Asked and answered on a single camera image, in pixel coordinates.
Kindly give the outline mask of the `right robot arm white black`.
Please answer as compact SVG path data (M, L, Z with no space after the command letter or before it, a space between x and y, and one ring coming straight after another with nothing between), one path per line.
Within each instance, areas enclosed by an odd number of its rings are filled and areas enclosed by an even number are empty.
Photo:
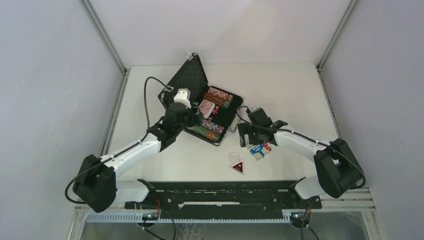
M345 140L312 138L285 121L272 121L261 107L248 109L246 113L248 119L241 118L237 125L241 147L248 144L284 147L314 164L314 176L303 177L290 187L289 203L293 207L302 208L310 198L321 195L337 199L348 190L365 186L365 173Z

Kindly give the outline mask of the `blue playing card box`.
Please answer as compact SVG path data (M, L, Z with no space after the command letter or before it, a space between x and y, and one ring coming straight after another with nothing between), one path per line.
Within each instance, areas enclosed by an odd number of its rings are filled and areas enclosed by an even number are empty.
M247 144L245 147L248 152L257 160L261 160L263 159L268 153L270 153L271 151L268 151L265 147L264 147L264 143L259 144L259 145L252 145L252 144Z

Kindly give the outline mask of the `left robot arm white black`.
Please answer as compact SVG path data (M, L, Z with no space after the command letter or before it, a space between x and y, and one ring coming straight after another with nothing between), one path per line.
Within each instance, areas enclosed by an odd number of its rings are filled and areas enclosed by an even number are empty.
M142 180L119 181L119 177L142 160L172 145L183 129L201 122L203 114L197 102L186 105L173 102L146 134L111 154L84 158L78 175L65 188L65 198L78 205L88 205L101 213L112 204L138 202L149 209L157 196Z

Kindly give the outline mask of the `black aluminium poker case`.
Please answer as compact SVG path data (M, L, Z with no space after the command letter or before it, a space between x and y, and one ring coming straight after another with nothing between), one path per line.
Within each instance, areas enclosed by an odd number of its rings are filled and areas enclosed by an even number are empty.
M198 53L188 52L186 54L186 57L187 60L179 68L176 74L171 78L166 88L164 88L157 97L164 107L168 107L171 104L171 101L174 99L177 90L188 89L190 90L189 100L192 103L196 103L199 108L200 103L202 102L202 100L204 100L204 94L208 93L209 87L214 87L216 89L232 94L233 100L231 101L229 109L220 107L217 114L213 114L212 112L210 116L206 119L224 127L222 134L219 134L218 142L212 142L211 140L205 137L201 137L195 134L194 132L187 130L188 127L184 129L185 132L201 140L204 140L214 146L219 146L226 132L230 129L230 125L236 118L237 108L242 105L244 99L242 96L237 95L233 92L211 85L208 81L206 72L204 70L203 64Z

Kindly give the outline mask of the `red dice group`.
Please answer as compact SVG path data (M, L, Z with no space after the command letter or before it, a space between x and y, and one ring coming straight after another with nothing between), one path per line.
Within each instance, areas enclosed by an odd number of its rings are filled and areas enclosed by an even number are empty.
M264 143L263 144L263 146L268 150L268 151L271 151L272 150L272 148L267 144L267 143Z

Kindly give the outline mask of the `red playing card deck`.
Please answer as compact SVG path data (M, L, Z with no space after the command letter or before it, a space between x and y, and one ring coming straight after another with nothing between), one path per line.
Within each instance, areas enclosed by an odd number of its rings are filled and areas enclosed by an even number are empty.
M204 119L207 119L215 108L215 104L209 100L203 99L199 105L199 111Z

